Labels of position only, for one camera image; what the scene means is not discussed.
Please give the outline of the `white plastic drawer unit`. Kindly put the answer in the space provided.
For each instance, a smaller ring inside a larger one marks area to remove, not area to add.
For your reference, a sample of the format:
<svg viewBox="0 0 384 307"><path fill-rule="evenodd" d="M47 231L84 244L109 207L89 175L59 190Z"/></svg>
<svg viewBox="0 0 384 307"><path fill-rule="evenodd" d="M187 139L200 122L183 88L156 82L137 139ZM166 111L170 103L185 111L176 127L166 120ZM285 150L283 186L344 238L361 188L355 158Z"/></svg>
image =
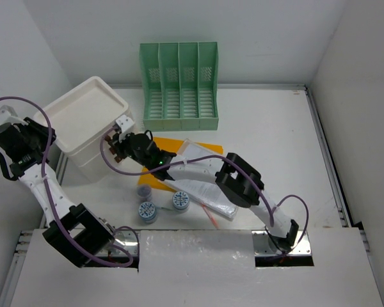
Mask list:
<svg viewBox="0 0 384 307"><path fill-rule="evenodd" d="M124 115L138 129L128 103L100 77L93 76L44 107L57 147L91 182L111 171L100 153L100 139Z"/></svg>

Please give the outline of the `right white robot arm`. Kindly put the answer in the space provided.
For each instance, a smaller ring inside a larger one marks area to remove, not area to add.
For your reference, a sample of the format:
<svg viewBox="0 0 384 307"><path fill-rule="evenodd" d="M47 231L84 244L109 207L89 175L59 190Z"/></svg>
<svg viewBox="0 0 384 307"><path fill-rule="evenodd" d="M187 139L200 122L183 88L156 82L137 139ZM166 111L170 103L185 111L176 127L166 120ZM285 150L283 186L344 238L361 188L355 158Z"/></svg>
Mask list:
<svg viewBox="0 0 384 307"><path fill-rule="evenodd" d="M236 153L187 159L160 149L150 132L124 133L109 129L100 140L117 161L132 159L162 182L195 180L214 184L234 205L250 209L265 225L277 250L288 253L295 245L298 223L267 194L260 173Z"/></svg>

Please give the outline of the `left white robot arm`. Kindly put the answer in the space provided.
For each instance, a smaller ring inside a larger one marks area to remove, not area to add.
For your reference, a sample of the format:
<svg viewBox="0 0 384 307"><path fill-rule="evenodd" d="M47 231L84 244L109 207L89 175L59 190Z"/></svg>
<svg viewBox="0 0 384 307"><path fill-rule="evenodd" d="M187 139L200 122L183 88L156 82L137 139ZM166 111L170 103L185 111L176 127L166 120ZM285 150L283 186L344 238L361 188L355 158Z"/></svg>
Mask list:
<svg viewBox="0 0 384 307"><path fill-rule="evenodd" d="M47 221L44 239L76 267L113 263L96 255L114 241L112 231L82 203L63 192L48 165L47 149L55 130L30 118L0 115L0 168L5 179L23 183L40 204Z"/></svg>

